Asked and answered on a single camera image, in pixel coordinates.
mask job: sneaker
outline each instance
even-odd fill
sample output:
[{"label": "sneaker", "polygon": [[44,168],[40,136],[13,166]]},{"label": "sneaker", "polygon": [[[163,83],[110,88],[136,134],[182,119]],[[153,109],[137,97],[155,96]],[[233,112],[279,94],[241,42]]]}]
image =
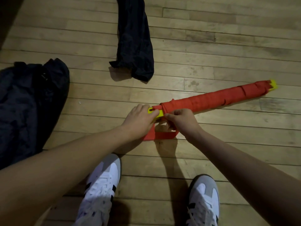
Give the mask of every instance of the sneaker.
[{"label": "sneaker", "polygon": [[186,226],[217,226],[219,192],[209,175],[198,175],[190,184]]},{"label": "sneaker", "polygon": [[120,175],[119,157],[109,154],[87,180],[85,197],[74,226],[107,226]]}]

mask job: yellow end cap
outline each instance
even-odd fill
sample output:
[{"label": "yellow end cap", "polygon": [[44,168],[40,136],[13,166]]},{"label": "yellow end cap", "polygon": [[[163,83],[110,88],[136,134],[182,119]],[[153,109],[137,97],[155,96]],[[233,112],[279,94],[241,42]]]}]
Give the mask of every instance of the yellow end cap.
[{"label": "yellow end cap", "polygon": [[277,83],[274,79],[270,79],[271,83],[270,85],[272,86],[272,88],[269,89],[269,91],[275,90],[278,88]]},{"label": "yellow end cap", "polygon": [[[153,107],[150,107],[149,109],[148,109],[148,113],[152,113],[153,112]],[[163,110],[159,110],[159,115],[158,116],[156,116],[156,118],[155,119],[158,119],[158,118],[161,118],[161,117],[164,117],[164,113],[163,113]]]}]

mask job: rolled red fabric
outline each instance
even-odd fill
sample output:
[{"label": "rolled red fabric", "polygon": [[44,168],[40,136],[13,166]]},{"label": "rolled red fabric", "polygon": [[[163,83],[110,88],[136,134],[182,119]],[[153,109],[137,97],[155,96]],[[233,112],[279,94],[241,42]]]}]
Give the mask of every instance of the rolled red fabric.
[{"label": "rolled red fabric", "polygon": [[[212,109],[223,105],[230,105],[235,102],[257,98],[269,92],[273,88],[271,80],[259,81],[255,83],[246,84],[243,86],[236,86],[228,89],[223,89],[215,92],[196,95],[189,98],[179,100],[172,99],[170,102],[163,102],[160,105],[153,106],[153,109],[163,110],[163,113],[171,113],[176,109],[188,108],[193,112],[199,112],[206,109]],[[144,140],[155,139],[172,139],[175,133],[155,134],[155,129],[151,129],[145,136]]]}]

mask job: black bag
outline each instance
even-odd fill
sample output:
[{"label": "black bag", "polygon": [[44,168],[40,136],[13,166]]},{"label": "black bag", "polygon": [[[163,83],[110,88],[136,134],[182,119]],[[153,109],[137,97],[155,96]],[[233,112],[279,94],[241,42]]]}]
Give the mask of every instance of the black bag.
[{"label": "black bag", "polygon": [[0,169],[42,151],[69,91],[69,70],[59,59],[15,62],[0,71]]},{"label": "black bag", "polygon": [[153,47],[144,0],[117,0],[119,42],[114,68],[132,70],[132,77],[149,81],[154,73]]}]

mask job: forearm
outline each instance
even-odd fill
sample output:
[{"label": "forearm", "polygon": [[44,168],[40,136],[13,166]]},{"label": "forearm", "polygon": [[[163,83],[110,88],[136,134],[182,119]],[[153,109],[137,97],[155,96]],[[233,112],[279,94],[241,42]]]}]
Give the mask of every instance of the forearm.
[{"label": "forearm", "polygon": [[19,210],[39,217],[52,202],[84,179],[115,148],[131,141],[120,126],[42,152],[0,171],[0,217]]},{"label": "forearm", "polygon": [[299,225],[301,182],[200,130],[189,140],[271,225]]}]

